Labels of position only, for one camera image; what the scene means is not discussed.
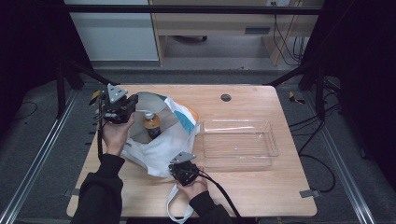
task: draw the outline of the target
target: wall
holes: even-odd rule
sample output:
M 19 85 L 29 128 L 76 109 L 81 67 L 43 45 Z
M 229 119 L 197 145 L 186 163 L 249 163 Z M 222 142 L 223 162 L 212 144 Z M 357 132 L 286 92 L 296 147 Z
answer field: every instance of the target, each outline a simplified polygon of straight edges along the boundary
M 66 4 L 147 5 L 147 0 L 64 0 Z M 158 61 L 149 14 L 71 13 L 91 61 Z

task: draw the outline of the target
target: plastic lid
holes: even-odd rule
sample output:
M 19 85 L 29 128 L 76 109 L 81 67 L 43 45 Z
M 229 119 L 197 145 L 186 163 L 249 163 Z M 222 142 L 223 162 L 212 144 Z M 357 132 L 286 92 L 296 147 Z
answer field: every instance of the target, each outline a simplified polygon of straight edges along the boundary
M 145 118 L 146 118 L 146 119 L 152 119 L 152 118 L 154 118 L 154 113 L 152 113 L 152 112 L 145 112 Z

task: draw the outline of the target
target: person's arm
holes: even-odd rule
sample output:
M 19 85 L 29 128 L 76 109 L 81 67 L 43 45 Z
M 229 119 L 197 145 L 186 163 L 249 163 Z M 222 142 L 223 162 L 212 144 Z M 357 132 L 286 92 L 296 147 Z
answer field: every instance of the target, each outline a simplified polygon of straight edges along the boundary
M 190 186 L 183 187 L 177 183 L 177 187 L 190 199 L 190 206 L 200 217 L 202 224 L 232 224 L 233 221 L 225 208 L 213 202 L 207 190 L 207 181 L 201 176 L 197 176 Z
M 134 114 L 127 123 L 106 123 L 103 139 L 107 153 L 96 173 L 89 173 L 81 185 L 78 208 L 71 223 L 120 223 L 122 211 L 122 180 L 119 171 L 125 162 L 120 157 L 128 130 L 134 124 Z

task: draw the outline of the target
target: round hole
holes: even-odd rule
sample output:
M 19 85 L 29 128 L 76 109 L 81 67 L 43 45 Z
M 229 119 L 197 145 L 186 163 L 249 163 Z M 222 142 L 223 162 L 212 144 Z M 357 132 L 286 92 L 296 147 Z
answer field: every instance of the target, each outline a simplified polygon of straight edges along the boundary
M 224 102 L 229 102 L 229 101 L 231 101 L 231 95 L 229 95 L 229 94 L 222 94 L 220 98 L 221 98 L 221 100 L 224 101 Z

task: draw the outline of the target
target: small bottle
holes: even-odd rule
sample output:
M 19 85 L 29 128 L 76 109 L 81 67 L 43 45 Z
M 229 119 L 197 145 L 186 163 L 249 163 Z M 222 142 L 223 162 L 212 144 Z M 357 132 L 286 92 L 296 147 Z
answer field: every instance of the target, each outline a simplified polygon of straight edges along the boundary
M 161 120 L 158 115 L 151 112 L 145 112 L 145 117 L 143 118 L 143 125 L 148 131 L 148 137 L 150 141 L 154 140 L 156 137 L 158 137 L 158 135 L 161 134 L 160 124 Z

